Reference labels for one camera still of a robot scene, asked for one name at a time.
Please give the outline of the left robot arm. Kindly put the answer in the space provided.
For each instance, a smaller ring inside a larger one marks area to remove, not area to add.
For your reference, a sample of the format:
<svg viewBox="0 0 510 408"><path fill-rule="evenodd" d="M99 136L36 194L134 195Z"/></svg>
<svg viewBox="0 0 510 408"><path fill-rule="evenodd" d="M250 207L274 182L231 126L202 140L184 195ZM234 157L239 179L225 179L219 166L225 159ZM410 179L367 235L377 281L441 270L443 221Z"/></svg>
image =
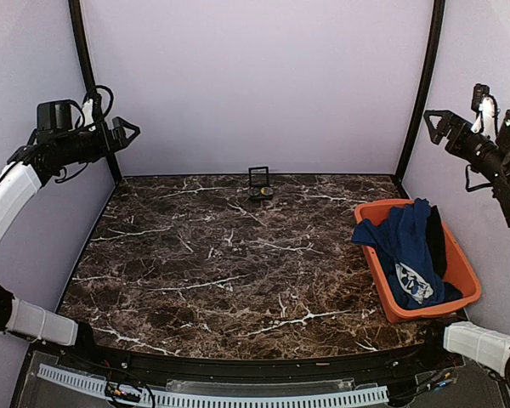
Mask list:
<svg viewBox="0 0 510 408"><path fill-rule="evenodd" d="M140 128L117 116L93 118L94 102L71 99L37 106L37 126L27 144L9 159L0 174L0 243L26 204L69 165L89 164L126 149ZM70 357L85 371L103 363L102 350L80 337L72 319L28 303L0 285L0 332L33 341L70 347Z"/></svg>

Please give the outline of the blue printed t-shirt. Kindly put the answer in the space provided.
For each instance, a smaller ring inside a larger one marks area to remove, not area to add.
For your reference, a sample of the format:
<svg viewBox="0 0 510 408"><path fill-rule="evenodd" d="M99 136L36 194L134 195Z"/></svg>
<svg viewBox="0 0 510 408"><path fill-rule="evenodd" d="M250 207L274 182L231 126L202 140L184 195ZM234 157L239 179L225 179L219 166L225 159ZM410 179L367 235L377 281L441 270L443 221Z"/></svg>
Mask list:
<svg viewBox="0 0 510 408"><path fill-rule="evenodd" d="M364 219L354 229L352 242L376 251L394 300L402 309L463 298L459 289L434 273L426 243L430 207L429 201L417 198L402 208L392 207L379 225Z"/></svg>

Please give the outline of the black brooch box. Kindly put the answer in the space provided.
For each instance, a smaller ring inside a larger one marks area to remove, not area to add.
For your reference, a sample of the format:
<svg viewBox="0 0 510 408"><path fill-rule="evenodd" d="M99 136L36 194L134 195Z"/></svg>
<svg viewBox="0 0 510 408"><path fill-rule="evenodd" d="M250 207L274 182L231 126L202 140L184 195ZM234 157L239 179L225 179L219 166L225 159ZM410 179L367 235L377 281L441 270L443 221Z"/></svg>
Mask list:
<svg viewBox="0 0 510 408"><path fill-rule="evenodd" d="M274 190L270 185L268 167L249 167L248 181L248 195L251 201L269 201L273 199Z"/></svg>

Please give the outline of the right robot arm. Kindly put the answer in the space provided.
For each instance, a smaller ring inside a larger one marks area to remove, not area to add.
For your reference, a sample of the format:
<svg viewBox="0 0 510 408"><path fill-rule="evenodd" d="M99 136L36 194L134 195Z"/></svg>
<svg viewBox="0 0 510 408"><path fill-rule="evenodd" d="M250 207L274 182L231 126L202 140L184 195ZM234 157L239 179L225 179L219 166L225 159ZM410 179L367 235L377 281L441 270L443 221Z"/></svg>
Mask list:
<svg viewBox="0 0 510 408"><path fill-rule="evenodd" d="M505 113L496 141L475 133L470 122L450 110L426 110L423 119L434 144L448 139L445 150L487 179L485 185L491 187L510 228L510 110ZM444 329L443 337L431 337L417 350L416 360L426 369L437 367L450 352L460 354L498 374L510 389L509 335L458 321Z"/></svg>

